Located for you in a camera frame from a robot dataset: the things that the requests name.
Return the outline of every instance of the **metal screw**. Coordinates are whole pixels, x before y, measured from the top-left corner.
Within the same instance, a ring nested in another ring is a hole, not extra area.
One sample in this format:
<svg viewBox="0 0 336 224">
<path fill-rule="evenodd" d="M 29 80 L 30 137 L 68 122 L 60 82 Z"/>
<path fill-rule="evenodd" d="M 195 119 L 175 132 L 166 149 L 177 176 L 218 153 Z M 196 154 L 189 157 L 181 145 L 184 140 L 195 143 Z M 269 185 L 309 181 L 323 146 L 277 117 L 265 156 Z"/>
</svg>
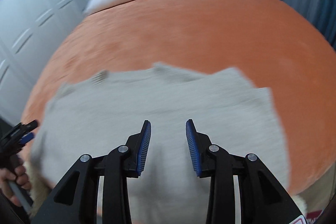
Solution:
<svg viewBox="0 0 336 224">
<path fill-rule="evenodd" d="M 82 162 L 87 162 L 89 159 L 90 159 L 89 155 L 83 155 L 83 156 L 81 156 L 81 161 Z"/>
<path fill-rule="evenodd" d="M 257 157 L 255 154 L 248 154 L 248 155 L 247 155 L 247 158 L 248 158 L 250 161 L 256 161 L 258 157 Z"/>
<path fill-rule="evenodd" d="M 219 147 L 217 145 L 212 144 L 209 146 L 209 150 L 211 152 L 217 152 L 219 150 Z"/>
<path fill-rule="evenodd" d="M 118 151 L 121 153 L 125 153 L 128 151 L 128 147 L 126 145 L 119 146 Z"/>
</svg>

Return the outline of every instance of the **orange bedspread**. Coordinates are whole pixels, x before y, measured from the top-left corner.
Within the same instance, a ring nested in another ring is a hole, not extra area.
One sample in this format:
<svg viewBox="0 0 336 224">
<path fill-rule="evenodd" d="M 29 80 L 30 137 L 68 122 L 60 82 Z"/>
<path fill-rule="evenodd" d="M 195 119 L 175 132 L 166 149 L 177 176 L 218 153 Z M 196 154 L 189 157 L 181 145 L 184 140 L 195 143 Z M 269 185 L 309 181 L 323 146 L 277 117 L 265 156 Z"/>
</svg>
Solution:
<svg viewBox="0 0 336 224">
<path fill-rule="evenodd" d="M 135 0 L 90 15 L 49 61 L 22 121 L 42 121 L 63 82 L 157 61 L 205 73 L 235 66 L 256 86 L 271 87 L 288 141 L 291 194 L 335 161 L 336 54 L 279 0 Z"/>
</svg>

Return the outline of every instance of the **ribbed blue pad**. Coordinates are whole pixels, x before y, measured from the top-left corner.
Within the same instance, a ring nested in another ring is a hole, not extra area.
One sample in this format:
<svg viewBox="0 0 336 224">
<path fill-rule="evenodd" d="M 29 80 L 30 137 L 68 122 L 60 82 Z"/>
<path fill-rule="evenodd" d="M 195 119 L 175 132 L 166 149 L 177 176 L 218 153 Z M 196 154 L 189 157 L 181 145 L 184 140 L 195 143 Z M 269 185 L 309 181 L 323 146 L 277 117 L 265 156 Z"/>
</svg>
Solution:
<svg viewBox="0 0 336 224">
<path fill-rule="evenodd" d="M 201 157 L 198 152 L 198 148 L 195 142 L 195 137 L 192 133 L 192 129 L 190 127 L 189 122 L 185 124 L 185 134 L 187 136 L 189 152 L 190 152 L 191 161 L 193 163 L 194 171 L 199 177 L 201 175 Z"/>
<path fill-rule="evenodd" d="M 141 172 L 145 168 L 145 162 L 146 162 L 146 157 L 147 157 L 147 152 L 148 152 L 148 147 L 149 147 L 149 141 L 151 140 L 151 132 L 152 132 L 152 126 L 151 123 L 148 122 L 145 130 L 145 134 L 143 136 L 143 139 L 141 141 L 140 145 L 140 150 L 138 153 L 138 163 L 136 167 L 136 171 L 138 172 L 138 175 L 141 175 Z"/>
</svg>

